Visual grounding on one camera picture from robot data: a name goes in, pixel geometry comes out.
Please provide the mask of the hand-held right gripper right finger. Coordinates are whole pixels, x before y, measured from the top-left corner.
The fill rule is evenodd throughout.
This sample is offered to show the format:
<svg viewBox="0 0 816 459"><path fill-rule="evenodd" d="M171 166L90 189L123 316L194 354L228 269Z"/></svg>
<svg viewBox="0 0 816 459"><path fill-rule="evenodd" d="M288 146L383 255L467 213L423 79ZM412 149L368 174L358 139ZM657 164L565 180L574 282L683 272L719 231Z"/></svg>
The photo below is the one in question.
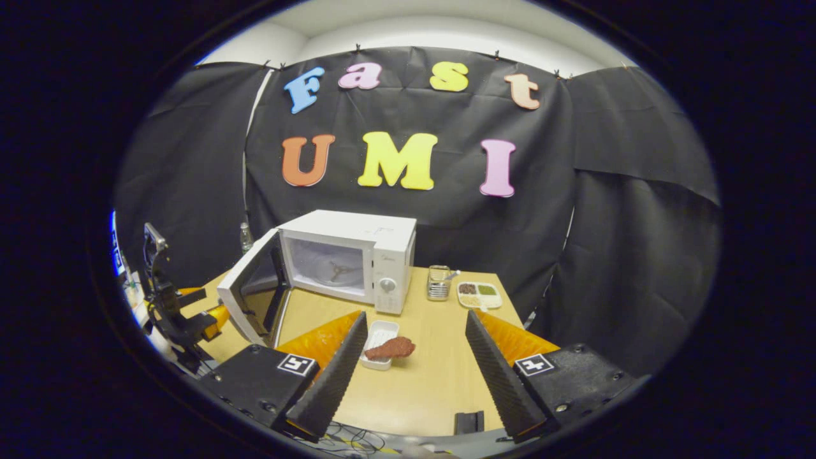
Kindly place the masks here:
<svg viewBox="0 0 816 459"><path fill-rule="evenodd" d="M638 386L586 344L554 346L480 310L467 314L465 334L514 442L585 425Z"/></svg>

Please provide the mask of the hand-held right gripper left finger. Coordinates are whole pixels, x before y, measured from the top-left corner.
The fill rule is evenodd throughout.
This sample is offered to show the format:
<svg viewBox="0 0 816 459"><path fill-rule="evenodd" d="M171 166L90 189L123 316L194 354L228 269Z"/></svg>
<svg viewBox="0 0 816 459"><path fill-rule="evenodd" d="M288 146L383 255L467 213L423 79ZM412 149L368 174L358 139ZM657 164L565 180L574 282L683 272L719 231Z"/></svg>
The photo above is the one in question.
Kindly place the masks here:
<svg viewBox="0 0 816 459"><path fill-rule="evenodd" d="M343 400L368 338L367 314L331 322L328 362L304 351L253 344L198 379L198 386L263 427L317 442Z"/></svg>

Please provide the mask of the brown meat piece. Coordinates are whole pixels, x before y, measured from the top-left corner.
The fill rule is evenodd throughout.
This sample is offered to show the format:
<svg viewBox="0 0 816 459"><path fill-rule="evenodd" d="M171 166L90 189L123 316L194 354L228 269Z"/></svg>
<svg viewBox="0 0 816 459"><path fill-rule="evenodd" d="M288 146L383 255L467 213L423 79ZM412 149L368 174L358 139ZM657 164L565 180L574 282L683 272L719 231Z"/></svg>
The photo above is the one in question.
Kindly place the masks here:
<svg viewBox="0 0 816 459"><path fill-rule="evenodd" d="M367 349L364 355L368 360L390 360L391 358L408 357L415 349L416 345L414 345L411 339L407 337L394 337L382 343L381 346Z"/></svg>

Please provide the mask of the white microwave oven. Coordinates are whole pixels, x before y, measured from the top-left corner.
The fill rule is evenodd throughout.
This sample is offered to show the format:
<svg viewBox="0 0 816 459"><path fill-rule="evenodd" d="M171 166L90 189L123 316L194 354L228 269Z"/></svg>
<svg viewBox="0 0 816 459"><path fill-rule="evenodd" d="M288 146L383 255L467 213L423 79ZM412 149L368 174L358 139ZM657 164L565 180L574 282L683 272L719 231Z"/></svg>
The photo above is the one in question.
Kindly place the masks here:
<svg viewBox="0 0 816 459"><path fill-rule="evenodd" d="M399 316L410 291L417 221L316 210L268 230L217 287L230 319L254 345L274 347L274 321L298 288Z"/></svg>

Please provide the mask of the white rectangular dish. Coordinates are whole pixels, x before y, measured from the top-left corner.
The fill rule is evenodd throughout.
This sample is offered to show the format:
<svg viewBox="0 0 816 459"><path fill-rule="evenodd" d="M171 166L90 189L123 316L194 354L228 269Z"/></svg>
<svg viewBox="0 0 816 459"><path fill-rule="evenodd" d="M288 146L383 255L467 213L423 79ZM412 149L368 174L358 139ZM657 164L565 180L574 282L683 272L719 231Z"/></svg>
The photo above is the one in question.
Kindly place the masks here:
<svg viewBox="0 0 816 459"><path fill-rule="evenodd" d="M391 368L391 358L375 358L371 360L365 356L365 351L384 345L390 339L399 336L400 325L391 321L377 320L370 324L367 340L359 357L359 363L364 368L377 371L388 371Z"/></svg>

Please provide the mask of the white blue edged panel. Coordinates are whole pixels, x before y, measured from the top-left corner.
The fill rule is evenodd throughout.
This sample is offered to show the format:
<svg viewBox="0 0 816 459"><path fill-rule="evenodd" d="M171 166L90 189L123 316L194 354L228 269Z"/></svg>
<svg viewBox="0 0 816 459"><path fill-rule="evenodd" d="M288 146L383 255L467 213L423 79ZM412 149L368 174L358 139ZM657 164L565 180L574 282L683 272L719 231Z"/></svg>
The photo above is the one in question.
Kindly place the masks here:
<svg viewBox="0 0 816 459"><path fill-rule="evenodd" d="M126 267L126 259L122 255L122 250L120 249L119 233L117 232L117 212L115 209L113 209L110 214L110 237L112 244L111 254L115 274L117 277L122 275L126 276L126 271L128 268Z"/></svg>

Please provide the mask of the divided dish of beans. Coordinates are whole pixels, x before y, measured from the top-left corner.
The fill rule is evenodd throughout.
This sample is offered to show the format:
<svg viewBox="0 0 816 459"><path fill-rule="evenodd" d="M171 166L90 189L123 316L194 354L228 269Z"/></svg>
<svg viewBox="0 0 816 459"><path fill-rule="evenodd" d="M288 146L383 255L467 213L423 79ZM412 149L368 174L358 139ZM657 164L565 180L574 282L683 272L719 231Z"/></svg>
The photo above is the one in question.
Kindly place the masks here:
<svg viewBox="0 0 816 459"><path fill-rule="evenodd" d="M486 312L502 306L496 285L489 282L460 282L456 288L458 304Z"/></svg>

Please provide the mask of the black backdrop cloth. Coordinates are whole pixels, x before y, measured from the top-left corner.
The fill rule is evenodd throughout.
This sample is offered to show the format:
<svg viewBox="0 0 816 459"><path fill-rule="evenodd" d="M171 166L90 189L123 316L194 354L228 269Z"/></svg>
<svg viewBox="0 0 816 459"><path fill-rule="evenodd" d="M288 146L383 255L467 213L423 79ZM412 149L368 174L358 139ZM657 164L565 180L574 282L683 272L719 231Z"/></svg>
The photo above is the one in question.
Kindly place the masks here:
<svg viewBox="0 0 816 459"><path fill-rule="evenodd" d="M702 140L644 70L428 47L190 70L135 130L112 209L126 261L149 222L181 286L239 259L242 222L415 218L418 265L495 273L536 334L638 375L690 334L724 220Z"/></svg>

